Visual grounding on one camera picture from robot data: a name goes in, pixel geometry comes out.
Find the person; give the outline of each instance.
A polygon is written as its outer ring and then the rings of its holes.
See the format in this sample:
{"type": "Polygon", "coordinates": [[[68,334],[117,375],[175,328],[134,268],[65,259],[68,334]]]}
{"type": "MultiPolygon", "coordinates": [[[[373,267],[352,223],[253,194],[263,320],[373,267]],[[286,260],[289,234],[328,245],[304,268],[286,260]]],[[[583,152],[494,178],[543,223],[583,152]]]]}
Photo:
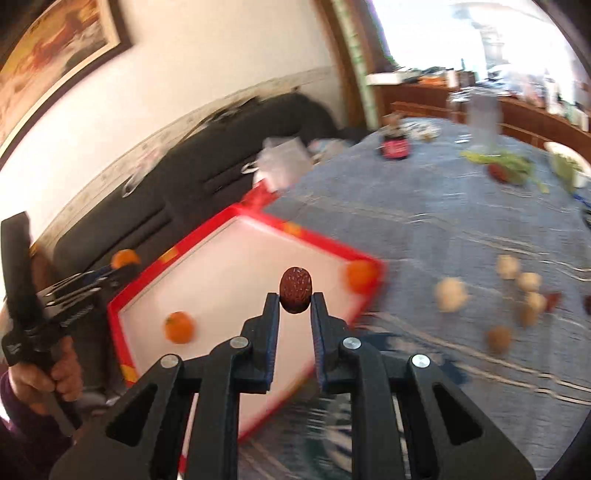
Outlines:
{"type": "Polygon", "coordinates": [[[10,418],[0,420],[0,472],[7,480],[43,480],[72,445],[60,432],[42,401],[42,392],[57,391],[66,401],[82,393],[82,369],[71,337],[60,341],[62,356],[46,375],[32,364],[9,367],[0,378],[0,397],[10,418]]]}

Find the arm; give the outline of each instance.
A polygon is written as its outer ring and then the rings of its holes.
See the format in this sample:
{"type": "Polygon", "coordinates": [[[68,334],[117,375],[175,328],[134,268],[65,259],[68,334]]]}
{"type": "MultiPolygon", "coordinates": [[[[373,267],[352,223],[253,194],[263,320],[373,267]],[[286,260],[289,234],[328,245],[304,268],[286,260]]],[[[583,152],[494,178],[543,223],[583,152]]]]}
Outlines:
{"type": "Polygon", "coordinates": [[[62,340],[63,356],[51,370],[51,379],[34,365],[10,367],[0,379],[2,403],[10,417],[9,431],[27,460],[47,476],[56,460],[72,445],[47,414],[40,391],[57,390],[66,401],[82,391],[80,365],[72,339],[62,340]]]}

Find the framed painting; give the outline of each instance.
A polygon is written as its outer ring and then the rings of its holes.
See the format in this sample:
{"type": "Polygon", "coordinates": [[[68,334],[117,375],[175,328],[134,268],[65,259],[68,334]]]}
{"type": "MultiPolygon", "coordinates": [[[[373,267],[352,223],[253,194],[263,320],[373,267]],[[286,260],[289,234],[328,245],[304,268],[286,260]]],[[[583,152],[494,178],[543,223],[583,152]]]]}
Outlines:
{"type": "Polygon", "coordinates": [[[0,168],[63,93],[128,46],[116,0],[51,4],[0,70],[0,168]]]}

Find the white bowl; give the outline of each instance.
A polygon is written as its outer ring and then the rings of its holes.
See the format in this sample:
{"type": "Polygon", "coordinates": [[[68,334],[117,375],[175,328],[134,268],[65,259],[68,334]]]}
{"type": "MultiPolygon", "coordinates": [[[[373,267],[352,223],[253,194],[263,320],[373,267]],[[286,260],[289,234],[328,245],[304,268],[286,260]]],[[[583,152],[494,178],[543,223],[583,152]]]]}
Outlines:
{"type": "Polygon", "coordinates": [[[591,165],[589,165],[581,155],[575,152],[572,148],[556,142],[546,142],[544,143],[544,148],[552,155],[562,155],[563,157],[571,158],[583,169],[583,171],[575,172],[575,177],[573,179],[574,188],[579,189],[587,184],[587,181],[591,178],[591,165]]]}

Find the silver screw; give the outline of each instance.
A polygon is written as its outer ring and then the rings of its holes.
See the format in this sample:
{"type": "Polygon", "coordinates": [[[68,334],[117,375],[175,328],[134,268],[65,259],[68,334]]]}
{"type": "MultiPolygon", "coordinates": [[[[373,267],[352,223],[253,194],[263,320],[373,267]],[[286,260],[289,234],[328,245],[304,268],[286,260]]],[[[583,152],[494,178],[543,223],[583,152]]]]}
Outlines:
{"type": "Polygon", "coordinates": [[[248,338],[234,337],[232,340],[230,340],[230,346],[232,348],[244,348],[248,346],[248,338]]]}
{"type": "Polygon", "coordinates": [[[164,355],[160,359],[160,365],[162,365],[164,368],[176,367],[178,365],[178,357],[173,354],[164,355]]]}
{"type": "Polygon", "coordinates": [[[361,340],[355,337],[347,337],[343,340],[343,346],[349,350],[357,350],[361,346],[361,340]]]}
{"type": "Polygon", "coordinates": [[[419,368],[427,368],[431,364],[427,355],[418,354],[413,357],[413,365],[419,368]]]}

